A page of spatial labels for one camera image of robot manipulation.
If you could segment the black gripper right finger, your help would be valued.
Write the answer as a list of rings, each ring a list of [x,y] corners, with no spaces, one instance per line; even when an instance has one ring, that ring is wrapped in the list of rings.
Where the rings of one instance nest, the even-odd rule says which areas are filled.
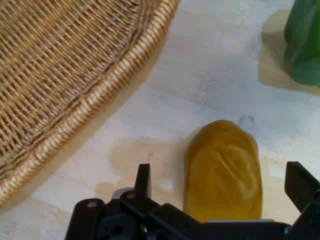
[[[320,217],[320,182],[300,162],[286,163],[284,191],[301,214]]]

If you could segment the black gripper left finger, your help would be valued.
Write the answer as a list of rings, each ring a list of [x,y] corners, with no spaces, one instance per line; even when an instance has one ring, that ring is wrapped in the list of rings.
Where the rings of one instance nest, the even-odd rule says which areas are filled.
[[[149,163],[143,163],[138,166],[134,191],[137,200],[151,198],[151,166]]]

